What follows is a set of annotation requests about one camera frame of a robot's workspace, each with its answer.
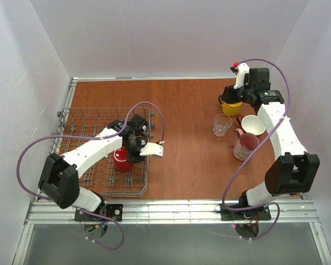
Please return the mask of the bright red mug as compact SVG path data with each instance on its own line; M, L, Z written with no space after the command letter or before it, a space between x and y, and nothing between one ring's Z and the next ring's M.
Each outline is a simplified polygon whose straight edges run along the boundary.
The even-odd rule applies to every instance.
M127 160L127 149L121 147L113 152L113 161L115 164L115 169L119 172L131 172L134 164Z

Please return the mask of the yellow mug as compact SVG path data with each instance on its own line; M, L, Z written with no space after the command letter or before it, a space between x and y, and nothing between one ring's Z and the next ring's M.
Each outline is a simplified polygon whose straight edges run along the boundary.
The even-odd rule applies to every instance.
M218 102L221 105L222 112L228 116L236 116L240 113L241 107L242 107L242 102L239 103L234 103L234 104L228 104L225 103L221 97L218 97Z

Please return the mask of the dark red mug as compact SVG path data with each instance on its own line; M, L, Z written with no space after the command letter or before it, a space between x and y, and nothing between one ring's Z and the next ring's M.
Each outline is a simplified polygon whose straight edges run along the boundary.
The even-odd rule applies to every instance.
M236 116L236 121L245 133L251 133L255 136L259 136L266 131L265 125L256 115L242 116L239 114Z

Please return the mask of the clear glass cup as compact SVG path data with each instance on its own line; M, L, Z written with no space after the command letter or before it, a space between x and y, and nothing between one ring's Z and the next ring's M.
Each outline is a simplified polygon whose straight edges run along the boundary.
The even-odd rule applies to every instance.
M213 133L218 137L225 136L232 126L232 118L227 114L217 114L214 118Z

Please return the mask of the pink ghost pattern mug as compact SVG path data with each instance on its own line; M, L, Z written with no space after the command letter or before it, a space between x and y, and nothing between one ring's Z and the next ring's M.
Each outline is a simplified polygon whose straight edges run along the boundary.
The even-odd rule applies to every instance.
M232 153L237 160L245 161L259 146L260 141L257 136L244 132L242 129L236 129L234 136L236 143Z

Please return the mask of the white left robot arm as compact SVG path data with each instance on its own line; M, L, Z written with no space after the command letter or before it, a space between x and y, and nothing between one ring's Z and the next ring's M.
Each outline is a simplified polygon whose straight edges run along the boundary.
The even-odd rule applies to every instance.
M149 123L136 114L131 120L115 120L94 139L62 155L50 154L38 183L39 189L61 209L82 208L99 214L105 199L98 193L80 187L79 179L100 160L112 155L120 172L132 170L145 160L141 149L148 143Z

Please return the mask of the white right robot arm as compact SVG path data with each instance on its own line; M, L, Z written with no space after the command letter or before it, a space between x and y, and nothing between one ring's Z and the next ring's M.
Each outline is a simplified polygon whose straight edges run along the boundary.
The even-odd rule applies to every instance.
M296 136L281 93L270 88L269 69L250 68L244 62L236 62L231 71L236 74L236 83L225 88L223 101L247 103L255 110L275 154L275 162L263 183L243 192L238 204L222 206L232 213L251 214L263 211L280 195L309 192L320 160L316 154L308 153Z

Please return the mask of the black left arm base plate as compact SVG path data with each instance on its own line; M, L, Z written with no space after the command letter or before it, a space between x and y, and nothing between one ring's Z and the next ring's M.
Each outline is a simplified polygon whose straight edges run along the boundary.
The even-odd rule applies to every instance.
M106 216L115 221L121 221L123 208L124 206L122 204L103 204L102 206L99 206L93 213ZM74 221L105 221L105 219L91 216L76 210Z

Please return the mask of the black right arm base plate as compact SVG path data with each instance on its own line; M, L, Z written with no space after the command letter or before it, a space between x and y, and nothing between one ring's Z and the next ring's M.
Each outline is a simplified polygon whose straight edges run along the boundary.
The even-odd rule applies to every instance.
M218 213L221 214L222 221L239 221L239 220L271 220L271 214L268 206L250 209L246 211L228 210L222 204L219 205Z

